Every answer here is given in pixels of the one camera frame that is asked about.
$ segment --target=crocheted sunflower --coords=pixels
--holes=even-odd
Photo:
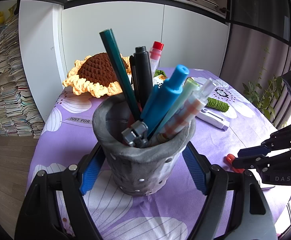
[[[129,58],[122,57],[127,74],[131,74]],[[62,84],[65,87],[73,87],[73,93],[77,96],[84,92],[90,92],[96,98],[105,94],[112,96],[122,93],[107,53],[87,56],[81,61],[76,60],[67,77]]]

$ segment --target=white box cutter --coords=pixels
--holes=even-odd
[[[197,114],[197,117],[211,125],[227,130],[229,128],[230,123],[223,117],[209,111],[207,108],[202,108],[202,110]]]

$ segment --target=wooden floor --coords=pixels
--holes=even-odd
[[[32,136],[0,137],[0,224],[12,238],[37,142]]]

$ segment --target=red cap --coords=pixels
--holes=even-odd
[[[233,160],[235,159],[236,157],[233,155],[233,154],[231,154],[231,153],[229,153],[227,156],[226,156],[226,160],[228,161],[228,163],[230,163],[231,165],[232,165],[232,162],[233,162]],[[235,173],[243,173],[244,172],[244,169],[236,169],[236,168],[233,168],[233,167],[231,167],[232,168],[232,170],[235,172]]]
[[[155,42],[153,43],[152,48],[162,50],[162,49],[163,49],[163,46],[164,46],[163,43],[158,42],[158,41],[155,41]]]

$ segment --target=blue gripper pad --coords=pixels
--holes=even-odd
[[[202,191],[204,195],[208,195],[211,178],[211,172],[209,169],[209,166],[211,165],[210,162],[204,155],[199,155],[190,142],[182,152],[182,155],[196,188]]]
[[[80,191],[83,195],[87,193],[87,191],[93,188],[93,185],[98,178],[98,174],[105,160],[105,155],[100,147],[100,150],[95,153],[95,156],[92,158],[90,163],[88,164],[86,170],[82,174],[82,183],[80,187]]]
[[[271,150],[268,147],[265,145],[260,145],[239,150],[238,157],[251,157],[260,154],[266,156],[269,152],[271,152]]]

